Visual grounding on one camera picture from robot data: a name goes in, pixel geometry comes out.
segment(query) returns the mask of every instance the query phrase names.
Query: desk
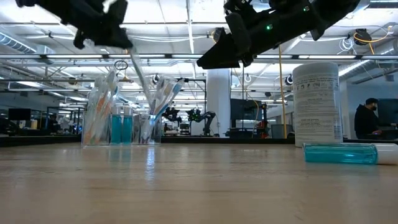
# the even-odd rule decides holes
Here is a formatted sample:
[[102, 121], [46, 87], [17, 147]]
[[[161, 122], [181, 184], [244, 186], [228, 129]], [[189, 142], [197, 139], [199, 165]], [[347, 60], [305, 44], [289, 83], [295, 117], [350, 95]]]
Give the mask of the desk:
[[290, 145], [0, 148], [2, 223], [398, 223], [398, 167]]

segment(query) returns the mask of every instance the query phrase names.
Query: blue liquid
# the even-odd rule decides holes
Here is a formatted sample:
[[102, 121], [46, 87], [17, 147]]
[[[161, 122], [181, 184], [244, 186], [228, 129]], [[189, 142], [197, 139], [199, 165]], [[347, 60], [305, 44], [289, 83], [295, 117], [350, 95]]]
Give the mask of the blue liquid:
[[132, 116], [125, 116], [123, 119], [122, 142], [130, 144], [132, 139]]
[[120, 115], [112, 115], [112, 126], [111, 126], [112, 144], [120, 144], [122, 138], [121, 129], [122, 129], [122, 117], [120, 117]]
[[372, 144], [305, 144], [305, 162], [377, 164]]

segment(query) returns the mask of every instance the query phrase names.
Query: wooden table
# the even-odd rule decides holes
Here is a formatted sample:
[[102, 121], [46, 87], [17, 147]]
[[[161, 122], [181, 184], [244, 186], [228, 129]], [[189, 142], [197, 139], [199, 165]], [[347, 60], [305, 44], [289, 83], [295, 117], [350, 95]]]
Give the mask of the wooden table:
[[398, 223], [398, 167], [279, 145], [0, 148], [1, 223]]

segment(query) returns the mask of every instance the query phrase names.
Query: dark jacket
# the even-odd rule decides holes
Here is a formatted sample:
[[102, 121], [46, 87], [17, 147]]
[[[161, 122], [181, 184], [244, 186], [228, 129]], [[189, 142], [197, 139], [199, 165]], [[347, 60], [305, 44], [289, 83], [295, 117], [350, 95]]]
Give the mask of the dark jacket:
[[359, 105], [355, 113], [355, 133], [372, 134], [379, 129], [379, 118], [372, 110], [367, 109], [363, 105]]

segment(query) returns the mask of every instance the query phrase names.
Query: label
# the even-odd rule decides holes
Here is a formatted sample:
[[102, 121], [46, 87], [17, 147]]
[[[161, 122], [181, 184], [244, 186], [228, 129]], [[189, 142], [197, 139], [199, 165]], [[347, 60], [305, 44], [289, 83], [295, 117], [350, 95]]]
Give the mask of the label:
[[343, 141], [338, 82], [338, 75], [330, 73], [294, 77], [296, 146]]

